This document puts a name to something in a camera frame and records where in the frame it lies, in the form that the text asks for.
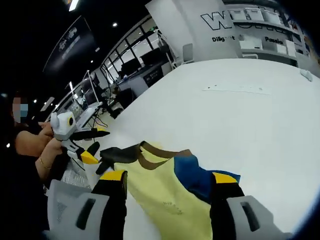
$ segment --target white table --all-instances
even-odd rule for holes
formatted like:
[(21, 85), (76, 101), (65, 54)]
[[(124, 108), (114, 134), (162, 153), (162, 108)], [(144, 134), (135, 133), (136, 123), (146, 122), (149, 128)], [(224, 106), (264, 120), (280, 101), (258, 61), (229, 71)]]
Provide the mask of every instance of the white table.
[[(244, 193), (268, 208), (284, 232), (295, 232), (319, 191), (320, 79), (309, 82), (290, 65), (220, 59), (180, 66), (108, 130), (100, 149), (145, 140), (168, 151), (190, 149), (205, 169), (240, 174)], [(139, 233), (149, 230), (138, 226), (147, 222), (141, 208), (132, 198), (127, 206), (127, 239), (152, 239)]]

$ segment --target black ceiling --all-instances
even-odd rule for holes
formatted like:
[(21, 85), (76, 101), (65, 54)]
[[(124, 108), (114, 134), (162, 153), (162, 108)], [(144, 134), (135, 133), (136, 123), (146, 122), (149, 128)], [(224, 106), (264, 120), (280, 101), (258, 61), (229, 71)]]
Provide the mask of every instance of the black ceiling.
[(24, 92), (28, 98), (47, 100), (57, 96), (65, 82), (50, 82), (42, 74), (43, 67), (56, 43), (68, 27), (83, 16), (100, 47), (94, 63), (99, 67), (110, 49), (138, 21), (148, 14), (148, 0), (79, 0), (77, 8), (69, 12), (63, 0), (12, 1), (5, 12), (6, 40), (4, 52), (5, 77), (1, 87)]

